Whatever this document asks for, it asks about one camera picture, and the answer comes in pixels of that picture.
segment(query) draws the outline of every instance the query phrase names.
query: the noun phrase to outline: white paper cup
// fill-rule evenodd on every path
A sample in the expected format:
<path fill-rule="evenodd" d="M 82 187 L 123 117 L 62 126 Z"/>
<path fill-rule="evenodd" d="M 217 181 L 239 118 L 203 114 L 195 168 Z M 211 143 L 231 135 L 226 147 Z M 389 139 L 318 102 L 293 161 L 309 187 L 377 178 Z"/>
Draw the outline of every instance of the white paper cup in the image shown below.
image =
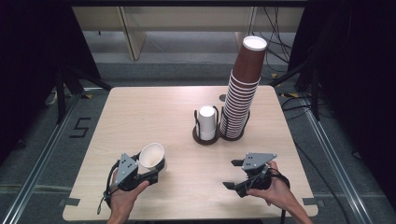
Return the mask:
<path fill-rule="evenodd" d="M 213 130 L 211 133 L 202 133 L 201 132 L 201 140 L 204 141 L 209 141 L 212 140 L 216 135 L 216 129 Z"/>
<path fill-rule="evenodd" d="M 199 132 L 212 133 L 216 129 L 215 108 L 211 105 L 204 105 L 199 110 Z"/>
<path fill-rule="evenodd" d="M 159 143 L 148 144 L 142 149 L 139 156 L 140 164 L 150 171 L 155 170 L 155 166 L 163 159 L 165 159 L 165 150 Z"/>

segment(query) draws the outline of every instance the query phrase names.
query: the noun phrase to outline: black tape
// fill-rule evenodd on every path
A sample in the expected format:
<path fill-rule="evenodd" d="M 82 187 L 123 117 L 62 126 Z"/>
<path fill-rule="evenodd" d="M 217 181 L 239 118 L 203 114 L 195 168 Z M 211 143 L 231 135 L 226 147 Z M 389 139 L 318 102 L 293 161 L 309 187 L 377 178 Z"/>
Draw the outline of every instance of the black tape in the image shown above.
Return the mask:
<path fill-rule="evenodd" d="M 74 199 L 74 198 L 68 198 L 64 202 L 64 205 L 78 206 L 78 204 L 79 204 L 79 199 Z"/>
<path fill-rule="evenodd" d="M 303 198 L 304 205 L 318 205 L 318 202 L 315 198 Z"/>

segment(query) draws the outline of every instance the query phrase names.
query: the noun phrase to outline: wire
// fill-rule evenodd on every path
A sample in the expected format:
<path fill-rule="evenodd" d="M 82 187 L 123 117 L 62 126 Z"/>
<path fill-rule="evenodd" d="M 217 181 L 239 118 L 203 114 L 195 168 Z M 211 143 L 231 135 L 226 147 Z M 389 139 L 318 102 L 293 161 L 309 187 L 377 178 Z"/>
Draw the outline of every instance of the wire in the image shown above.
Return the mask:
<path fill-rule="evenodd" d="M 297 116 L 294 116 L 294 117 L 288 118 L 288 119 L 286 119 L 286 120 L 297 119 L 297 118 L 299 118 L 300 116 L 304 115 L 305 113 L 306 113 L 306 111 L 305 111 L 304 113 L 300 114 L 300 115 L 297 115 Z"/>
<path fill-rule="evenodd" d="M 349 12 L 349 22 L 348 22 L 348 28 L 347 28 L 347 34 L 346 34 L 346 39 L 344 41 L 344 44 L 339 48 L 339 49 L 343 49 L 346 45 L 347 42 L 349 40 L 349 36 L 350 36 L 350 27 L 351 27 L 351 23 L 352 23 L 352 9 Z"/>
<path fill-rule="evenodd" d="M 275 23 L 273 23 L 273 21 L 271 20 L 271 17 L 269 16 L 269 14 L 268 14 L 268 12 L 267 12 L 266 7 L 264 7 L 265 15 L 267 16 L 268 21 L 270 22 L 271 27 L 272 27 L 272 29 L 273 29 L 273 32 L 272 32 L 271 37 L 270 37 L 270 43 L 273 42 L 273 41 L 272 41 L 272 38 L 273 38 L 273 36 L 275 36 L 275 37 L 277 38 L 277 40 L 279 41 L 279 44 L 280 44 L 281 49 L 282 49 L 282 52 L 285 54 L 286 61 L 289 62 L 289 58 L 288 58 L 288 57 L 290 57 L 290 54 L 289 54 L 289 52 L 288 52 L 288 51 L 286 50 L 286 48 L 285 48 L 286 44 L 283 43 L 282 39 L 280 38 L 279 26 L 278 26 L 278 23 L 277 23 L 278 11 L 279 11 L 279 7 L 275 7 Z"/>
<path fill-rule="evenodd" d="M 292 101 L 292 100 L 296 100 L 296 99 L 306 99 L 306 98 L 311 98 L 310 96 L 303 96 L 303 97 L 293 97 L 293 98 L 289 98 L 288 100 L 286 100 L 285 102 L 283 102 L 283 104 L 281 105 L 281 108 L 283 109 L 283 106 L 285 106 L 286 103 Z"/>
<path fill-rule="evenodd" d="M 286 108 L 286 109 L 282 109 L 283 111 L 289 111 L 289 110 L 293 110 L 293 109 L 298 109 L 298 108 L 311 108 L 311 105 L 297 105 L 295 107 L 290 107 L 290 108 Z"/>
<path fill-rule="evenodd" d="M 320 170 L 318 169 L 318 167 L 314 164 L 314 162 L 308 157 L 308 155 L 303 151 L 303 149 L 297 144 L 297 142 L 293 139 L 294 145 L 304 154 L 304 156 L 306 157 L 306 159 L 311 163 L 311 165 L 314 167 L 314 169 L 317 171 L 318 175 L 320 176 L 320 178 L 322 179 L 323 183 L 326 185 L 326 187 L 329 189 L 330 193 L 332 194 L 332 196 L 334 197 L 334 199 L 337 201 L 338 205 L 341 208 L 341 211 L 344 214 L 344 217 L 346 219 L 346 223 L 350 223 L 349 221 L 349 217 L 347 215 L 347 211 L 345 209 L 345 207 L 341 204 L 340 199 L 337 197 L 337 195 L 335 194 L 334 190 L 330 187 L 330 184 L 327 182 L 327 180 L 324 178 L 323 174 L 320 172 Z"/>
<path fill-rule="evenodd" d="M 248 34 L 250 34 L 251 26 L 253 24 L 253 17 L 254 17 L 254 14 L 255 14 L 255 10 L 256 10 L 256 7 L 254 7 L 253 10 L 251 11 L 250 25 L 248 26 L 248 32 L 247 32 Z"/>
<path fill-rule="evenodd" d="M 267 41 L 267 42 L 271 42 L 272 44 L 276 44 L 276 45 L 279 45 L 279 46 L 282 46 L 282 45 L 283 45 L 285 48 L 291 49 L 291 46 L 289 46 L 289 45 L 287 45 L 287 44 L 285 44 L 285 43 L 279 43 L 279 42 L 275 42 L 274 40 L 268 39 L 267 37 L 265 37 L 265 36 L 262 34 L 262 32 L 259 32 L 259 34 L 260 34 L 260 35 L 262 36 L 262 38 L 263 38 L 265 41 Z"/>

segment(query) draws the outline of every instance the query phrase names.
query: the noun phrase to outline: black cable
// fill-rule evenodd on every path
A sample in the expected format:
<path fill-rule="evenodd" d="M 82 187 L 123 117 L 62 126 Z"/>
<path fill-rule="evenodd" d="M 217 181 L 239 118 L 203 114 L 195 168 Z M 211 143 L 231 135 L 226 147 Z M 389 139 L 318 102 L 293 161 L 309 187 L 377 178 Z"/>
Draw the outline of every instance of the black cable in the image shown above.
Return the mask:
<path fill-rule="evenodd" d="M 325 117 L 325 118 L 328 118 L 328 119 L 335 119 L 335 116 L 334 115 L 325 115 L 325 114 L 323 114 L 323 113 L 320 113 L 319 112 L 319 114 L 322 116 L 322 117 Z"/>
<path fill-rule="evenodd" d="M 269 43 L 274 43 L 274 44 L 279 44 L 279 43 L 276 43 L 276 42 L 274 42 L 274 41 L 272 41 L 272 40 L 268 40 L 267 38 L 265 38 L 265 37 L 262 35 L 261 32 L 259 32 L 259 34 L 260 34 L 260 36 L 261 36 L 264 40 L 266 40 L 267 42 L 269 42 Z M 279 60 L 283 61 L 284 63 L 289 63 L 286 59 L 280 57 L 279 54 L 277 54 L 277 53 L 274 52 L 273 50 L 269 49 L 269 44 L 268 44 L 267 52 L 268 52 L 268 53 L 271 53 L 271 54 L 274 55 L 274 56 L 276 56 Z M 276 72 L 287 72 L 287 70 L 285 70 L 285 71 L 280 71 L 280 70 L 276 70 L 275 68 L 273 68 L 273 67 L 268 63 L 268 57 L 265 58 L 265 61 L 267 62 L 267 66 L 270 67 L 272 70 L 274 70 L 274 71 L 276 71 Z"/>
<path fill-rule="evenodd" d="M 100 212 L 102 211 L 102 202 L 103 202 L 103 200 L 105 200 L 107 205 L 110 206 L 111 195 L 118 190 L 118 189 L 116 189 L 113 192 L 110 192 L 110 180 L 111 180 L 111 176 L 113 176 L 114 171 L 119 167 L 119 165 L 120 165 L 120 161 L 117 161 L 111 167 L 110 172 L 108 173 L 107 182 L 106 182 L 106 190 L 105 190 L 105 192 L 103 192 L 103 197 L 102 197 L 101 201 L 99 202 L 99 206 L 98 206 L 98 209 L 96 211 L 97 215 L 99 215 Z"/>
<path fill-rule="evenodd" d="M 303 96 L 303 97 L 293 97 L 293 98 L 289 98 L 288 100 L 286 100 L 285 102 L 283 102 L 283 104 L 280 106 L 280 108 L 283 109 L 283 106 L 284 106 L 286 103 L 288 103 L 288 102 L 290 102 L 290 101 L 292 101 L 292 100 L 306 99 L 306 98 L 311 98 L 311 97 L 310 97 L 310 96 Z"/>
<path fill-rule="evenodd" d="M 304 115 L 304 114 L 305 114 L 305 112 L 304 112 L 304 113 L 302 113 L 302 114 L 300 114 L 300 115 L 297 115 L 297 116 L 294 116 L 294 117 L 288 118 L 288 119 L 286 119 L 286 120 L 297 119 L 297 118 L 299 118 L 300 116 L 302 116 L 302 115 Z"/>
<path fill-rule="evenodd" d="M 350 27 L 351 27 L 351 23 L 352 23 L 352 9 L 351 9 L 350 12 L 349 12 L 349 22 L 348 22 L 348 28 L 347 28 L 346 39 L 345 39 L 345 41 L 344 41 L 344 44 L 343 44 L 338 50 L 343 49 L 343 48 L 347 45 L 347 42 L 348 42 L 349 36 L 350 36 Z"/>
<path fill-rule="evenodd" d="M 248 27 L 248 31 L 247 31 L 247 33 L 248 33 L 248 34 L 250 34 L 251 25 L 252 25 L 252 23 L 253 23 L 254 10 L 255 10 L 255 7 L 254 7 L 254 8 L 253 8 L 253 10 L 251 11 L 251 16 L 250 16 L 250 25 L 249 25 L 249 27 Z"/>
<path fill-rule="evenodd" d="M 277 178 L 283 180 L 283 182 L 286 184 L 286 186 L 288 186 L 288 188 L 290 189 L 289 180 L 285 176 L 283 176 L 277 169 L 269 168 L 268 171 L 271 172 L 271 175 L 270 175 L 271 178 L 272 177 L 277 177 Z M 285 220 L 286 220 L 286 210 L 282 209 L 282 213 L 280 214 L 280 224 L 284 224 Z"/>
<path fill-rule="evenodd" d="M 311 107 L 311 105 L 297 105 L 295 107 L 290 107 L 290 108 L 286 108 L 286 109 L 282 109 L 282 110 L 283 111 L 289 111 L 289 110 L 293 110 L 293 109 L 306 108 L 306 107 Z"/>
<path fill-rule="evenodd" d="M 303 149 L 297 144 L 297 142 L 293 139 L 294 145 L 304 154 L 304 156 L 306 157 L 306 159 L 311 163 L 311 165 L 314 167 L 314 169 L 317 171 L 318 175 L 320 176 L 320 178 L 323 180 L 323 183 L 326 185 L 326 187 L 329 189 L 330 193 L 332 194 L 332 196 L 334 197 L 334 199 L 337 201 L 338 205 L 341 208 L 341 211 L 344 214 L 344 217 L 346 219 L 346 223 L 350 223 L 349 221 L 349 217 L 347 215 L 347 211 L 345 209 L 345 207 L 342 205 L 340 199 L 337 197 L 337 195 L 335 195 L 334 190 L 330 187 L 330 184 L 327 182 L 327 180 L 324 178 L 323 174 L 319 171 L 318 167 L 314 164 L 314 162 L 308 157 L 308 155 L 303 151 Z"/>
<path fill-rule="evenodd" d="M 285 44 L 285 43 L 278 43 L 278 42 L 275 42 L 274 40 L 268 39 L 267 37 L 265 37 L 265 36 L 262 34 L 262 32 L 259 32 L 259 34 L 260 34 L 260 36 L 261 36 L 265 41 L 267 41 L 267 42 L 271 42 L 272 44 L 276 44 L 276 45 L 279 45 L 279 46 L 282 46 L 282 45 L 283 45 L 285 48 L 291 49 L 291 46 L 289 46 L 289 45 L 287 45 L 287 44 Z"/>
<path fill-rule="evenodd" d="M 271 20 L 271 18 L 270 18 L 270 16 L 269 16 L 269 14 L 268 14 L 268 12 L 267 12 L 265 7 L 264 7 L 264 12 L 265 12 L 265 15 L 267 16 L 268 21 L 270 22 L 271 27 L 273 29 L 273 32 L 272 32 L 271 37 L 270 37 L 270 43 L 272 42 L 272 37 L 275 36 L 277 38 L 277 40 L 279 41 L 279 43 L 281 44 L 281 49 L 282 49 L 283 53 L 285 54 L 285 57 L 286 57 L 286 55 L 290 56 L 289 52 L 284 47 L 285 43 L 283 43 L 283 41 L 280 38 L 279 26 L 277 24 L 278 7 L 275 7 L 275 14 L 276 14 L 275 23 L 273 23 L 273 21 Z"/>

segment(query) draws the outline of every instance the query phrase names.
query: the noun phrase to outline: black strap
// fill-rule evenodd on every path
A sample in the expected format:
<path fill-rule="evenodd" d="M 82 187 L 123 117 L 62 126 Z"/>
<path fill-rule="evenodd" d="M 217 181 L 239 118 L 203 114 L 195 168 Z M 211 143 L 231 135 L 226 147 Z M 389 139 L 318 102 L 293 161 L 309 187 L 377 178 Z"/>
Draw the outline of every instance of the black strap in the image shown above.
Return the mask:
<path fill-rule="evenodd" d="M 283 176 L 277 169 L 269 168 L 269 171 L 271 172 L 271 174 L 269 174 L 269 177 L 277 177 L 277 178 L 283 180 L 283 182 L 285 182 L 286 186 L 288 186 L 288 188 L 290 189 L 290 181 L 285 176 Z M 284 209 L 282 209 L 282 214 L 280 216 L 281 224 L 285 223 L 285 217 L 286 217 L 286 211 Z"/>
<path fill-rule="evenodd" d="M 114 193 L 115 191 L 110 192 L 110 181 L 111 181 L 111 176 L 113 176 L 114 171 L 119 167 L 119 165 L 120 165 L 120 161 L 117 161 L 113 165 L 113 167 L 111 167 L 110 173 L 108 173 L 107 182 L 106 182 L 106 190 L 103 192 L 103 198 L 99 202 L 99 206 L 98 206 L 98 209 L 96 211 L 97 215 L 99 215 L 101 210 L 102 210 L 102 202 L 103 202 L 103 200 L 106 201 L 108 207 L 111 207 L 111 194 Z"/>

